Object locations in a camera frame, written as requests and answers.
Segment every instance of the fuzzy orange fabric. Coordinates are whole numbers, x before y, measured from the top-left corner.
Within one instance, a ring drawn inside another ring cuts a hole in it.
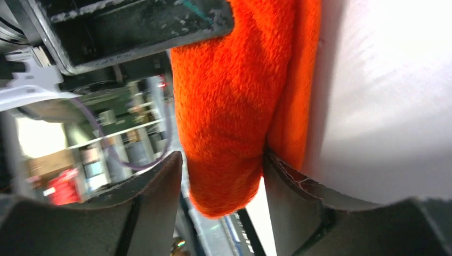
[[[308,135],[312,76],[320,33],[320,0],[297,1],[287,84],[267,134],[269,147],[300,170]]]
[[[297,1],[230,0],[231,35],[171,51],[190,195],[205,216],[243,208],[257,192],[266,135],[286,85]]]

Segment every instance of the purple cable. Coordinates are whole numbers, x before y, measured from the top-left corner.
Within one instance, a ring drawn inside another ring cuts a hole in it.
[[[157,159],[155,159],[152,163],[144,165],[144,166],[136,166],[133,165],[132,163],[125,163],[122,162],[121,159],[119,158],[118,152],[116,152],[116,150],[114,149],[114,147],[112,145],[109,145],[105,135],[103,133],[102,127],[100,126],[100,124],[96,121],[96,118],[94,117],[94,114],[91,112],[91,110],[89,110],[79,99],[77,98],[72,98],[70,99],[70,101],[74,104],[74,106],[76,106],[82,113],[83,115],[85,115],[85,117],[88,119],[89,123],[91,124],[93,130],[98,130],[99,131],[99,138],[101,138],[101,141],[103,143],[103,147],[104,148],[108,148],[108,153],[113,157],[113,159],[115,159],[118,163],[120,163],[123,167],[127,167],[136,171],[142,171],[145,169],[149,169],[151,167],[153,167],[154,165],[158,164],[160,161],[163,160],[163,158],[165,157],[166,153],[168,152],[170,145],[171,145],[171,117],[170,117],[170,110],[168,107],[167,103],[164,103],[164,112],[165,112],[165,124],[166,124],[166,133],[167,133],[167,141],[165,144],[165,148],[162,152],[162,154],[157,157]]]

